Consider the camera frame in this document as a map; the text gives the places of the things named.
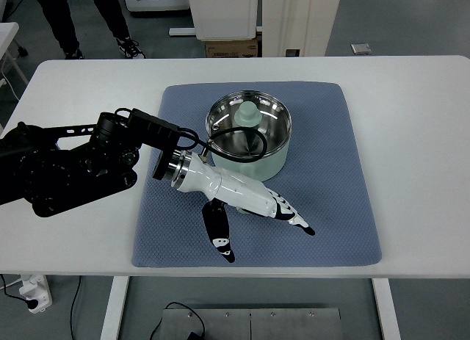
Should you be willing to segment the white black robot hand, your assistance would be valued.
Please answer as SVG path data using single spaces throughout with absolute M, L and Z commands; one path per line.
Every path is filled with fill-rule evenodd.
M 302 228 L 310 236 L 315 231 L 295 208 L 277 192 L 240 173 L 204 163 L 199 155 L 175 151 L 165 177 L 180 192 L 202 192 L 208 202 L 202 215 L 209 241 L 228 262 L 235 262 L 231 249 L 229 224 L 225 205 L 249 214 L 286 221 Z

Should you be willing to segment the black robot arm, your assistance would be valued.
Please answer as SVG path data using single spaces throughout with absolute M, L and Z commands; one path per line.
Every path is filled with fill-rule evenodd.
M 153 176 L 163 179 L 181 129 L 138 109 L 122 112 L 102 112 L 94 125 L 18 123 L 1 139 L 1 203 L 24 199 L 50 217 L 130 189 L 142 145 L 161 151 Z

